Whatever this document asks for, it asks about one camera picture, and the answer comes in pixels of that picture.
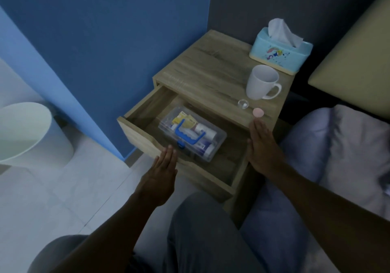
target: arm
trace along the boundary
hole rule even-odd
[[[299,175],[260,119],[249,129],[249,161],[287,196],[340,272],[388,272],[390,222]]]
[[[174,191],[177,160],[172,146],[164,149],[124,206],[52,272],[124,272],[150,215]]]

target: nightstand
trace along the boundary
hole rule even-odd
[[[151,157],[159,155],[168,144],[178,149],[158,128],[174,107],[184,105],[226,131],[225,142],[209,163],[178,149],[179,174],[220,202],[236,196],[248,168],[246,139],[253,108],[264,110],[262,119],[272,130],[294,80],[294,76],[278,71],[282,91],[276,98],[247,98],[249,74],[260,64],[248,56],[250,50],[250,44],[210,30],[157,73],[153,77],[154,90],[118,118],[129,141]],[[248,100],[249,108],[240,109],[240,99]]]

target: clear plastic box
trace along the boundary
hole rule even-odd
[[[210,162],[227,137],[225,131],[186,107],[176,107],[161,120],[165,135],[174,139],[178,147]]]

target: gray pants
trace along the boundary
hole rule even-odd
[[[86,237],[53,240],[34,259],[28,273],[49,272]],[[265,272],[227,213],[205,193],[189,196],[178,207],[167,242],[166,273]]]

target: tabletop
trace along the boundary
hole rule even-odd
[[[262,119],[273,130],[293,83],[294,76],[278,71],[280,94],[270,100],[251,100],[245,88],[251,70],[261,63],[251,59],[251,45],[210,30],[153,77],[173,91],[200,103],[230,122],[247,129],[253,120],[252,110],[262,108]],[[237,103],[249,102],[245,110]]]

